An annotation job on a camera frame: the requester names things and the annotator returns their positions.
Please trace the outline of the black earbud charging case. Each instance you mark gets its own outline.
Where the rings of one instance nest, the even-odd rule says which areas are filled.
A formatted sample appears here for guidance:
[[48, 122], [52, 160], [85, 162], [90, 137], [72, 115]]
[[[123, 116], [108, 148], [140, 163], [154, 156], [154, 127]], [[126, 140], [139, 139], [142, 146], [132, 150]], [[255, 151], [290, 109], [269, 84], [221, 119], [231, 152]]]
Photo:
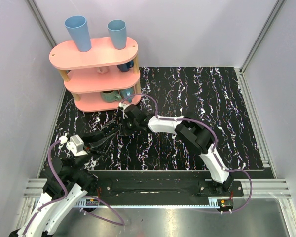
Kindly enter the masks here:
[[107, 123], [105, 123], [102, 127], [101, 127], [101, 131], [106, 135], [111, 135], [114, 133], [118, 133], [121, 129], [121, 125], [120, 122], [117, 120], [111, 120], [108, 121]]

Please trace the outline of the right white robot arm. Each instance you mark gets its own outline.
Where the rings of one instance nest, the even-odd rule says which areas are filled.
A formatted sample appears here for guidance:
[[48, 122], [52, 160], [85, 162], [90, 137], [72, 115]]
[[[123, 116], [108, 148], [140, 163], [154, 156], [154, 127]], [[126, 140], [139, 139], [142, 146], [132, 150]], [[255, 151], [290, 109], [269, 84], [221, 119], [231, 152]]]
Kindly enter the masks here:
[[149, 133], [175, 134], [190, 153], [197, 154], [210, 171], [215, 192], [225, 196], [232, 189], [233, 177], [224, 165], [217, 149], [217, 137], [205, 124], [192, 116], [164, 117], [146, 115], [134, 104], [119, 103], [128, 132], [143, 130]]

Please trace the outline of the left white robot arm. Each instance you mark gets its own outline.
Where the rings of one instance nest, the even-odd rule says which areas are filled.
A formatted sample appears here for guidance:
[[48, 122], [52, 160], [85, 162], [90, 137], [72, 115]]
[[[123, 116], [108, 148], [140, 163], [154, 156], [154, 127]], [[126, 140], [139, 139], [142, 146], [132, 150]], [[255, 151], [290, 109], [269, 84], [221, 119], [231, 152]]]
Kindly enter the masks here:
[[[99, 178], [91, 174], [85, 164], [92, 155], [104, 154], [106, 145], [115, 134], [115, 127], [103, 128], [82, 136], [64, 135], [52, 143], [47, 152], [49, 167], [44, 171], [47, 181], [38, 204], [29, 220], [21, 228], [12, 231], [10, 236], [51, 237], [81, 198], [99, 192]], [[52, 158], [51, 152], [57, 145], [65, 145], [72, 157], [65, 160]]]

